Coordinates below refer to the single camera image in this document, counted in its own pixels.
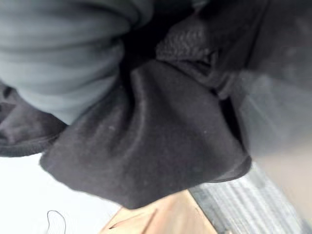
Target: wooden board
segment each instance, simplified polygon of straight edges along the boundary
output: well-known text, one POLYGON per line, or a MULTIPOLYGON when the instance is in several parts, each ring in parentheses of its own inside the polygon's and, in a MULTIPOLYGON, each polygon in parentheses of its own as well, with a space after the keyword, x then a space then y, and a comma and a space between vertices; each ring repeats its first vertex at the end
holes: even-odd
POLYGON ((137 210, 122 208, 100 234, 217 234, 188 191, 137 210))

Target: floor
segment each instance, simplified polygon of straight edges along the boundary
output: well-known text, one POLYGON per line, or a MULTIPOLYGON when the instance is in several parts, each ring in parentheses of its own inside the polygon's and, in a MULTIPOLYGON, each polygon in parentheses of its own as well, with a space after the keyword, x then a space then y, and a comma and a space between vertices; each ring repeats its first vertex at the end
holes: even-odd
POLYGON ((256 164, 240 179, 202 184, 191 194, 219 234, 312 234, 256 164))

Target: gray fleece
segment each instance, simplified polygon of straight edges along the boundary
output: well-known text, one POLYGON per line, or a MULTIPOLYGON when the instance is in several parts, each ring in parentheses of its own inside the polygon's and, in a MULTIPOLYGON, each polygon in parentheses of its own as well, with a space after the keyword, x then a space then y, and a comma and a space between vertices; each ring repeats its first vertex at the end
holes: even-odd
POLYGON ((1 0, 0 78, 67 124, 118 79, 118 39, 145 24, 153 0, 1 0))

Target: black fabric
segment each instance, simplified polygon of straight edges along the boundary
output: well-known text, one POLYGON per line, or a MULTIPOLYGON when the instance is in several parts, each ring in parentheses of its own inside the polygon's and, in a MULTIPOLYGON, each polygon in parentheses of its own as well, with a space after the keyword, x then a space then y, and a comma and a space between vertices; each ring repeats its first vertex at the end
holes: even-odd
POLYGON ((66 128, 54 116, 24 102, 16 90, 0 84, 0 155, 29 156, 47 150, 66 128))
POLYGON ((226 122, 220 99, 230 89, 220 83, 228 87, 244 67, 267 2, 230 3, 215 1, 173 26, 157 59, 128 54, 120 86, 63 132, 42 167, 74 190, 127 208, 244 175, 251 159, 226 122), (194 50, 197 41, 205 54, 194 50))

